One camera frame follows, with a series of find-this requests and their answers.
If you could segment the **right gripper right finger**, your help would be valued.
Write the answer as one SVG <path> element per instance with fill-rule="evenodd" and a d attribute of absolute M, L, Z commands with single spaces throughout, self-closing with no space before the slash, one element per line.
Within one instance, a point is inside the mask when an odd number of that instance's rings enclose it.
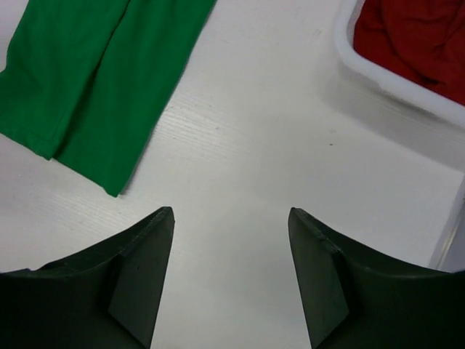
<path fill-rule="evenodd" d="M 313 348 L 462 348 L 464 272 L 390 257 L 300 208 L 288 234 Z"/>

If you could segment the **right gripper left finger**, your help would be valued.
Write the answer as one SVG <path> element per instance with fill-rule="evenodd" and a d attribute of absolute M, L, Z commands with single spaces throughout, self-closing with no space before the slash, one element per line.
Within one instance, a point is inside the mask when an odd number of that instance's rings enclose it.
<path fill-rule="evenodd" d="M 174 213 L 135 225 L 37 270 L 1 275 L 3 348 L 149 348 Z"/>

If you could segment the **green t shirt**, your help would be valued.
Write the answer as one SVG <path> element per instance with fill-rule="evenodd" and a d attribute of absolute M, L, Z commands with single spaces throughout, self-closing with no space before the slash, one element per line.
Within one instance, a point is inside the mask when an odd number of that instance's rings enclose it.
<path fill-rule="evenodd" d="M 29 1 L 1 72 L 1 133 L 118 196 L 213 1 Z"/>

